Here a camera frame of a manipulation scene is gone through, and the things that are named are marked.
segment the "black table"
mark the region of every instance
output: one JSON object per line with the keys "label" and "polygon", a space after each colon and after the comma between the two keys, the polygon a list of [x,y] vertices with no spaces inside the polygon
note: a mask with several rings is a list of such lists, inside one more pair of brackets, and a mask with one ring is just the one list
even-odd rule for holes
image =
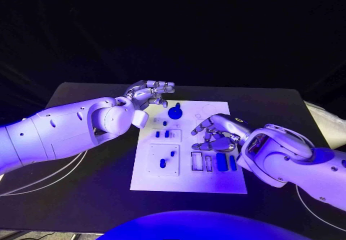
{"label": "black table", "polygon": [[[118,97],[127,85],[64,83],[48,108],[100,97]],[[301,100],[291,89],[177,86],[169,100],[224,101],[229,112],[255,128],[273,123],[301,133],[317,147],[327,147],[322,132]],[[153,213],[201,210],[229,213],[271,223],[313,239],[345,239],[346,233],[325,224],[306,210],[288,183],[267,185],[244,170],[248,194],[130,191],[140,130],[128,132],[87,153],[72,174],[48,188],[17,196],[0,197],[0,228],[61,232],[104,233],[127,221]],[[36,181],[69,163],[72,158],[32,164],[9,174],[0,192]],[[53,182],[72,169],[28,188]],[[332,223],[346,228],[346,214],[316,201],[304,192],[309,207]]]}

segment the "wire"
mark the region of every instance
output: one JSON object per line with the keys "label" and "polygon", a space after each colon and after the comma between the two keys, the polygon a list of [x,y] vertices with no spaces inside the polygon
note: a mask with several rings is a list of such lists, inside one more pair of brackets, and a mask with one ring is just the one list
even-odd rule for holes
{"label": "wire", "polygon": [[19,240],[41,240],[42,238],[45,238],[46,236],[49,236],[49,235],[53,235],[55,234],[55,232],[53,233],[49,233],[49,234],[46,234],[45,236],[42,236],[41,238],[33,238],[33,237],[26,237],[26,238],[22,238],[22,239],[19,239]]}
{"label": "wire", "polygon": [[20,195],[20,194],[32,193],[32,192],[35,192],[35,191],[38,191],[38,190],[49,187],[49,186],[53,185],[55,183],[58,183],[58,182],[72,173],[72,171],[77,169],[79,163],[82,162],[82,160],[84,160],[84,158],[85,158],[87,152],[88,152],[88,151],[85,151],[85,153],[84,153],[84,155],[82,155],[82,157],[81,157],[81,160],[79,160],[78,164],[74,166],[72,170],[71,170],[71,171],[65,174],[65,176],[61,177],[56,181],[53,181],[53,182],[52,182],[51,184],[48,184],[46,186],[43,186],[43,187],[41,187],[41,188],[36,188],[35,190],[23,191],[23,192],[19,192],[19,193],[6,194],[6,196],[13,196],[13,195]]}
{"label": "wire", "polygon": [[77,157],[75,157],[74,160],[68,163],[68,165],[66,165],[64,168],[61,168],[56,172],[53,172],[51,175],[48,175],[46,177],[43,177],[41,180],[35,181],[33,183],[25,185],[23,187],[20,187],[20,188],[17,188],[17,189],[15,189],[15,190],[12,190],[12,191],[7,191],[7,192],[2,193],[2,194],[0,194],[0,197],[7,196],[7,195],[12,194],[13,192],[16,192],[16,191],[19,191],[19,190],[30,187],[32,185],[41,183],[43,180],[46,180],[46,179],[51,178],[53,175],[56,175],[56,174],[75,162],[75,160],[78,159],[78,157],[81,156],[81,154],[82,154],[82,152],[77,155]]}
{"label": "wire", "polygon": [[345,230],[343,228],[340,228],[340,227],[337,227],[336,225],[333,225],[332,223],[329,223],[326,220],[323,220],[323,219],[314,214],[314,212],[310,210],[309,206],[306,205],[306,203],[304,203],[304,201],[303,201],[303,198],[301,198],[301,195],[300,195],[300,190],[299,190],[299,186],[297,186],[297,185],[296,185],[296,189],[297,189],[299,199],[300,199],[300,201],[301,201],[306,209],[309,210],[309,212],[310,212],[310,213],[317,217],[317,219],[320,219],[327,225],[330,225],[332,227],[335,227],[335,228],[337,228],[339,230],[342,230],[342,231],[346,232],[346,230]]}

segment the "white fabric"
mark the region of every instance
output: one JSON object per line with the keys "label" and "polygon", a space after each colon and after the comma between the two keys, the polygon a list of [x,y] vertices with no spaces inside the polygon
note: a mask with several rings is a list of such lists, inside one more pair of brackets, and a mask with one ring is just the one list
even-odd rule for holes
{"label": "white fabric", "polygon": [[304,103],[330,148],[339,148],[346,144],[346,120],[340,119],[320,106],[307,101]]}

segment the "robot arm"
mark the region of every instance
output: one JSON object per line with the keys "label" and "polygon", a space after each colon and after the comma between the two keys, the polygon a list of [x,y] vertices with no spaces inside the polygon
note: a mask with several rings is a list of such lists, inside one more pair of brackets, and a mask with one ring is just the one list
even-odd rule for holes
{"label": "robot arm", "polygon": [[62,159],[146,126],[150,104],[163,104],[175,83],[139,81],[124,96],[101,97],[52,107],[23,121],[0,127],[0,175],[32,163]]}
{"label": "robot arm", "polygon": [[190,134],[203,130],[205,143],[193,144],[195,150],[225,153],[239,144],[237,163],[267,184],[281,188],[291,182],[314,199],[346,211],[345,152],[314,148],[303,135],[273,124],[252,130],[242,119],[225,114],[211,116]]}

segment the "white board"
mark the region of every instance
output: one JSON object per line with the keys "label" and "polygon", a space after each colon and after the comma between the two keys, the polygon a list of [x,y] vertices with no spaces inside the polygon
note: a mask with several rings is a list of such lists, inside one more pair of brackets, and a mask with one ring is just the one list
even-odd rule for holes
{"label": "white board", "polygon": [[[175,120],[169,117],[169,109],[176,103],[180,103],[182,118]],[[238,151],[226,154],[228,171],[218,171],[216,153],[192,149],[205,136],[205,132],[192,136],[193,128],[211,115],[229,114],[228,103],[169,100],[167,108],[150,105],[146,112],[149,120],[139,133],[130,190],[247,194],[242,168],[237,166],[232,170],[229,166],[229,155],[237,159]],[[175,157],[170,157],[172,149],[177,149]],[[193,170],[192,152],[202,154],[202,170]],[[166,159],[164,168],[160,159]]]}

